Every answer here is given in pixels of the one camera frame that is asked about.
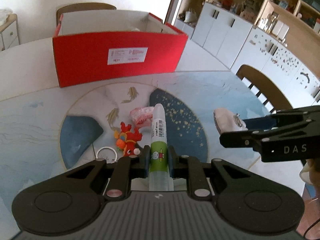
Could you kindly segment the white green tube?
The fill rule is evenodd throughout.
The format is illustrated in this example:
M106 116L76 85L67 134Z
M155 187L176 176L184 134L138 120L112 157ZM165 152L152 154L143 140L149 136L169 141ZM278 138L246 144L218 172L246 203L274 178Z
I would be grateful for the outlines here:
M161 103L155 105L152 113L150 148L149 190L170 191L173 182L169 178L167 124Z

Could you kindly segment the red dragon plush keychain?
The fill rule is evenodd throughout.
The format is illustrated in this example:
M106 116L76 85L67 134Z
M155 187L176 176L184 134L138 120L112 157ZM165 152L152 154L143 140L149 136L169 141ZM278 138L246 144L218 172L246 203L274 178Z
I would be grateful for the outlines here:
M95 159L104 159L107 163L115 163L121 157L137 157L141 154L139 142L142 140L142 133L131 124L120 123L120 127L110 128L112 139L108 137L105 142L94 150Z

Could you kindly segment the wooden chair right side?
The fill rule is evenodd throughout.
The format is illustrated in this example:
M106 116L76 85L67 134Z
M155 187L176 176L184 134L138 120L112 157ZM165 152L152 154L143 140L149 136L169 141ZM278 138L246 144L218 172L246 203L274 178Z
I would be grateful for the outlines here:
M291 103L281 90L267 76L255 68L243 64L236 75L241 81L246 79L250 82L249 89L255 87L258 90L255 94L257 98L261 95L266 98L263 101L263 105L271 105L271 109L269 110L271 114L276 111L293 109Z

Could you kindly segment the red cardboard shoe box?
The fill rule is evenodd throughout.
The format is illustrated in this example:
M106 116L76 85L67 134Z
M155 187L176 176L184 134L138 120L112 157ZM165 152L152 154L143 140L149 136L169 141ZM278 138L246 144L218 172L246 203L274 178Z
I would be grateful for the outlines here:
M59 86L172 73L187 40L187 34L150 12L64 13L52 39Z

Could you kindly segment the wooden chair behind box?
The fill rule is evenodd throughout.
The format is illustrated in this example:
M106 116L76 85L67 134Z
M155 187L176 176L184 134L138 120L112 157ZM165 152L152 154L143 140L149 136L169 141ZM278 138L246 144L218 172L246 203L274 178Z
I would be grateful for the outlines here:
M56 11L56 24L59 24L60 17L64 13L77 12L77 11L89 11L89 10L116 10L114 5L100 2L87 2L87 3L74 3L65 5Z

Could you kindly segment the white drawer sideboard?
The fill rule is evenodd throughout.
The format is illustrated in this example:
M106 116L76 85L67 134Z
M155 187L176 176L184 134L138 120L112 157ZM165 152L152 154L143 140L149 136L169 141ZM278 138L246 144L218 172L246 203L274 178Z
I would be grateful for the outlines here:
M1 51L20 45L17 20L16 14L10 14L1 25Z

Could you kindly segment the white wall cabinets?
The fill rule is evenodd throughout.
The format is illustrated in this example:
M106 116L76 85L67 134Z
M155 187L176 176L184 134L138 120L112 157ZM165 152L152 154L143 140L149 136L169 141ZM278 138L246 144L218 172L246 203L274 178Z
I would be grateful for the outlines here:
M191 51L202 53L233 73L248 65L267 76L293 107L319 105L319 76L289 50L241 17L205 3L191 33Z

